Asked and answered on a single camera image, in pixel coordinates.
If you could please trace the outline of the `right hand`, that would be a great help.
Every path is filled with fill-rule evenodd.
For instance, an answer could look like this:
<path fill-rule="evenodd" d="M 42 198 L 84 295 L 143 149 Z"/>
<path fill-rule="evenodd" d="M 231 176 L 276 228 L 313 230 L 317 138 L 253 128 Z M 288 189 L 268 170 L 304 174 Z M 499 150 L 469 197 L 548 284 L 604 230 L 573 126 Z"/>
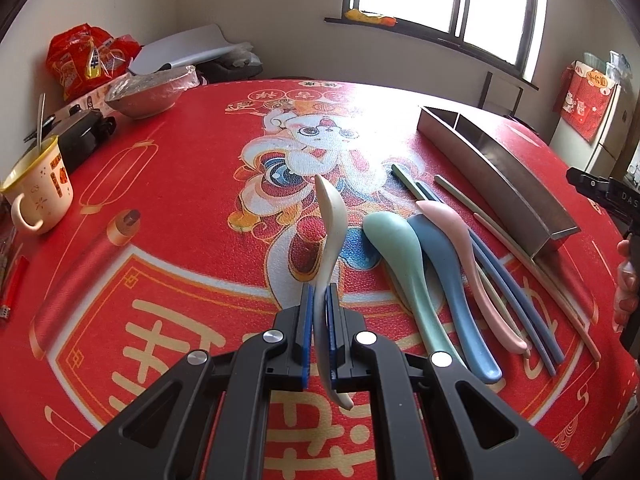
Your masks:
<path fill-rule="evenodd" d="M 617 252 L 623 261 L 617 267 L 613 328 L 619 333 L 638 309 L 639 279 L 630 260 L 630 240 L 619 242 Z"/>

